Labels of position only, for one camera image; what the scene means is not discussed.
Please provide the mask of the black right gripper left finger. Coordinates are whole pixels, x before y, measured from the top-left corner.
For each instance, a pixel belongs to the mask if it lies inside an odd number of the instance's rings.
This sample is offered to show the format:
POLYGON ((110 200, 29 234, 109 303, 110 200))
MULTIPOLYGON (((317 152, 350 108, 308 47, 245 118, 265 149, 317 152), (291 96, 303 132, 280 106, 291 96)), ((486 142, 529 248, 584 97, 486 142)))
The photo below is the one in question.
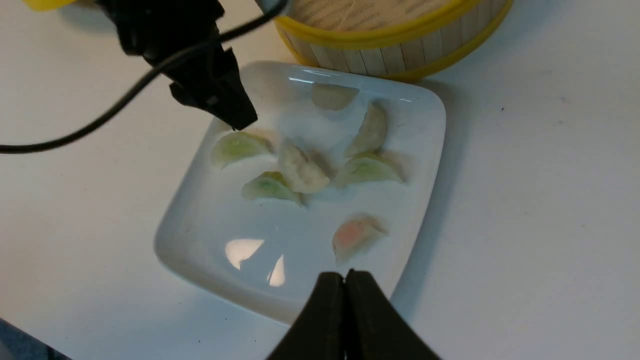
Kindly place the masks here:
POLYGON ((339 273, 322 272, 302 311, 268 359, 343 360, 344 284, 339 273))

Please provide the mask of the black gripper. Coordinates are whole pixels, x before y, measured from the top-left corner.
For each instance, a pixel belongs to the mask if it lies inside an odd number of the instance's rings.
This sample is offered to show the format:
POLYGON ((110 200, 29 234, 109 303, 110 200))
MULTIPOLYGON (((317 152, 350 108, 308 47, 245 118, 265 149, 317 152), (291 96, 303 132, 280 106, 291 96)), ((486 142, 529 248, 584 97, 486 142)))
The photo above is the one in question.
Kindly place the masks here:
POLYGON ((100 117, 111 119, 158 75, 171 80, 173 98, 207 112, 233 130, 258 120, 242 80, 236 56, 223 43, 259 26, 258 18, 220 32, 224 8, 217 0, 98 0, 114 23, 123 52, 141 57, 151 71, 100 117))

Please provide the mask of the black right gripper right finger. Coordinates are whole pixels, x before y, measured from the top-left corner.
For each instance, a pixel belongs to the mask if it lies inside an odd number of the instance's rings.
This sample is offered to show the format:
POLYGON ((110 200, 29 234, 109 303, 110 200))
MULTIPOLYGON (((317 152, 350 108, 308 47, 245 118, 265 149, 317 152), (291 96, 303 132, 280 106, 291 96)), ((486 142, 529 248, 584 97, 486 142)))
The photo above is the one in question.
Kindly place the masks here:
POLYGON ((347 360, 441 358, 394 309, 370 272, 350 269, 344 285, 347 360))

